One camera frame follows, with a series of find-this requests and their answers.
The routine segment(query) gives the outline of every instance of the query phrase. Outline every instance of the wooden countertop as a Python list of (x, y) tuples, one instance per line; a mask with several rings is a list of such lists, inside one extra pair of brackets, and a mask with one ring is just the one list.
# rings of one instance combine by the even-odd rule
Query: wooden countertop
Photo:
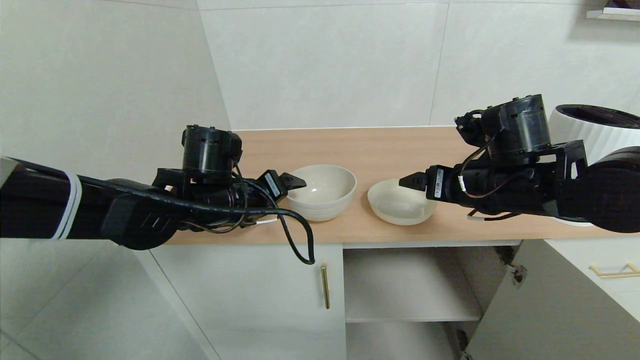
[[(378, 181), (400, 178), (429, 166), (453, 166), (474, 148), (454, 127), (385, 127), (238, 131), (243, 140), (240, 169), (258, 177), (268, 168), (279, 174), (312, 164), (350, 169), (358, 179), (353, 203), (339, 217), (311, 223), (316, 243), (428, 240), (519, 240), (589, 238), (617, 234), (596, 227), (564, 225), (551, 218), (520, 215), (500, 222), (467, 220), (469, 209), (438, 203), (422, 224), (397, 226), (380, 220), (369, 207), (367, 190)], [(285, 200), (280, 203), (286, 207)], [(287, 221), (296, 243), (306, 242), (302, 226)], [(280, 222), (238, 229), (229, 234), (178, 231), (169, 244), (286, 243)]]

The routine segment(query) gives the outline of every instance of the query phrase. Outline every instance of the barcode sticker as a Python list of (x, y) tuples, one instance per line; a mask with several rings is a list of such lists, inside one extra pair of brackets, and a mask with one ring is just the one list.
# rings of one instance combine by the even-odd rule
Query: barcode sticker
[(433, 197), (440, 198), (442, 196), (442, 178), (444, 177), (444, 170), (441, 168), (436, 172), (436, 188), (433, 191)]
[(273, 197), (280, 196), (280, 190), (278, 190), (278, 186), (276, 186), (276, 183), (273, 180), (273, 178), (271, 177), (271, 174), (265, 174), (264, 178), (267, 180), (267, 184), (269, 185), (269, 188), (271, 189), (271, 192), (273, 193)]

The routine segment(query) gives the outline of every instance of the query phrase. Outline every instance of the cabinet hinge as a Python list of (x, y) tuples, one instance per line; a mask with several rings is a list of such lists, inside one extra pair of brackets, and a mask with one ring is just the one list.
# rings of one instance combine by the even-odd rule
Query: cabinet hinge
[(471, 357), (471, 355), (469, 355), (467, 352), (463, 351), (460, 354), (460, 360), (474, 360), (474, 358)]
[(504, 264), (504, 267), (511, 273), (511, 283), (516, 289), (519, 289), (527, 278), (527, 269), (522, 265), (513, 264), (513, 259), (516, 254), (515, 250), (510, 246), (495, 246), (493, 248), (498, 254), (500, 261)]

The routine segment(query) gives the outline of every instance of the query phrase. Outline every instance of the cream bowl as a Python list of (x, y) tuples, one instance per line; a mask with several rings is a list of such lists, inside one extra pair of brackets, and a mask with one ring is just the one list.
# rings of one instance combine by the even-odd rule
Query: cream bowl
[(289, 191), (289, 207), (311, 221), (327, 221), (347, 210), (356, 190), (356, 177), (336, 165), (309, 165), (291, 172), (307, 186)]
[(398, 179), (375, 184), (367, 192), (367, 198), (376, 215), (395, 225), (419, 224), (433, 214), (437, 204), (427, 199), (424, 192), (398, 185)]

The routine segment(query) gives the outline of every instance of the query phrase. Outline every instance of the gold cabinet handle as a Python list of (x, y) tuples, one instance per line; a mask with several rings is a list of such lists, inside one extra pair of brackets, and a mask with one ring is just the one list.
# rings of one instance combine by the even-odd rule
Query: gold cabinet handle
[(322, 274), (322, 290), (324, 292), (324, 308), (328, 309), (330, 307), (329, 303), (329, 280), (326, 276), (326, 263), (322, 263), (320, 265), (320, 273)]
[(622, 271), (622, 272), (600, 272), (595, 265), (589, 266), (590, 269), (593, 270), (596, 275), (601, 279), (618, 279), (620, 277), (640, 277), (640, 270), (636, 268), (632, 263), (627, 263), (625, 268), (630, 268), (631, 271)]

